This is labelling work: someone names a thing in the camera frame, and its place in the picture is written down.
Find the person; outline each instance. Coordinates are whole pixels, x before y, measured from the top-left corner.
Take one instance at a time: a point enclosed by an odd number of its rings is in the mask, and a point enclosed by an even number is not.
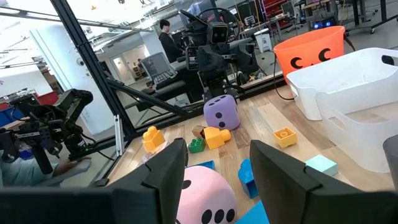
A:
[[[74,168],[79,162],[90,159],[84,157],[73,162],[51,164],[53,172],[43,174],[35,159],[23,160],[18,158],[12,163],[6,163],[1,159],[3,152],[0,151],[0,188],[34,186],[52,177],[62,175]]]
[[[162,43],[163,49],[166,52],[167,59],[170,63],[173,63],[177,58],[181,57],[185,52],[177,47],[170,34],[170,22],[162,19],[160,21],[160,28],[162,33],[159,35],[159,40]]]

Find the light blue cube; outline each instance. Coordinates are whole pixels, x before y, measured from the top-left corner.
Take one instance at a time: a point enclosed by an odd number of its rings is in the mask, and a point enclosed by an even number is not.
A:
[[[329,176],[333,176],[338,173],[337,163],[323,155],[317,155],[314,158],[307,160],[305,164]]]

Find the orange toy block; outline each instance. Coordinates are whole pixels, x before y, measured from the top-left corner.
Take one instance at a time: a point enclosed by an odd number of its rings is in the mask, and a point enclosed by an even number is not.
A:
[[[156,127],[150,127],[147,132],[144,133],[144,147],[147,152],[153,153],[157,146],[163,144],[165,139],[161,131]]]
[[[224,146],[225,142],[231,139],[231,133],[225,129],[220,131],[218,128],[205,128],[207,146],[210,150]]]
[[[275,141],[282,148],[286,148],[287,146],[291,146],[297,143],[297,135],[294,131],[290,130],[290,128],[284,128],[277,132],[274,132]]]

